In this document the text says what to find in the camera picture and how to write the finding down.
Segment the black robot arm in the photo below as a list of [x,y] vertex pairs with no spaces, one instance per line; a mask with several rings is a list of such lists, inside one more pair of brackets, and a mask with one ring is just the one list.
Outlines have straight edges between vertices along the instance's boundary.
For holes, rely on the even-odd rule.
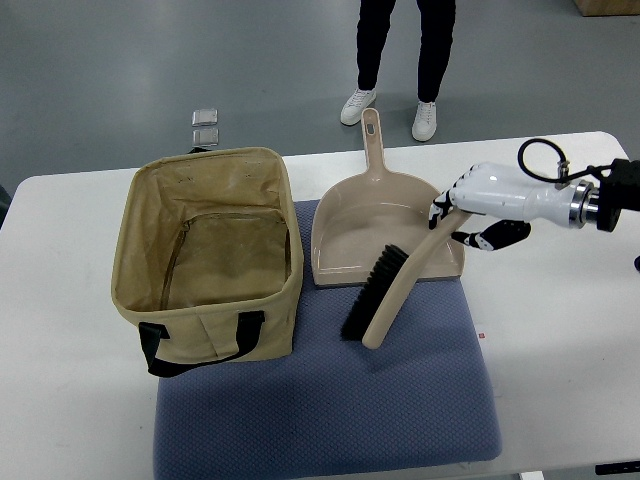
[[611,233],[623,210],[639,211],[639,161],[614,159],[609,165],[589,166],[587,173],[600,184],[588,194],[585,220]]

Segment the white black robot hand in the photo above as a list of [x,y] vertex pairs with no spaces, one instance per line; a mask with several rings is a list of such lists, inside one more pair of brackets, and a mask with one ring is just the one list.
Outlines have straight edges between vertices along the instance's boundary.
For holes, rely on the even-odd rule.
[[435,229],[455,209],[496,218],[498,221],[483,231],[451,234],[466,246],[496,251],[525,240],[531,232],[530,222],[536,219],[565,228],[583,227],[589,221],[588,205],[596,192],[593,184],[584,180],[556,187],[515,167],[481,163],[433,201],[428,226]]

